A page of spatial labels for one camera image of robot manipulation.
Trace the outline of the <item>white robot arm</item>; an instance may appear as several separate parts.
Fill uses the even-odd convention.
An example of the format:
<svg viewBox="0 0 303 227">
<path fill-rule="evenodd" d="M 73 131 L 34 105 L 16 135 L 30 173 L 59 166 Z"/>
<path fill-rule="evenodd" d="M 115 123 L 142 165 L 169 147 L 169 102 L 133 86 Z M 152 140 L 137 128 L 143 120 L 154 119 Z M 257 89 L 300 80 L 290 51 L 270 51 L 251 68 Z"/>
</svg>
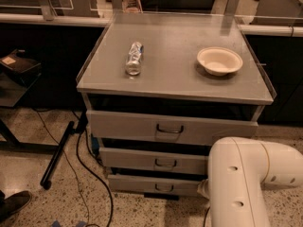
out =
<svg viewBox="0 0 303 227">
<path fill-rule="evenodd" d="M 198 192 L 209 199 L 211 227 L 271 227 L 262 186 L 303 184 L 303 155 L 290 146 L 225 137 L 211 148 Z"/>
</svg>

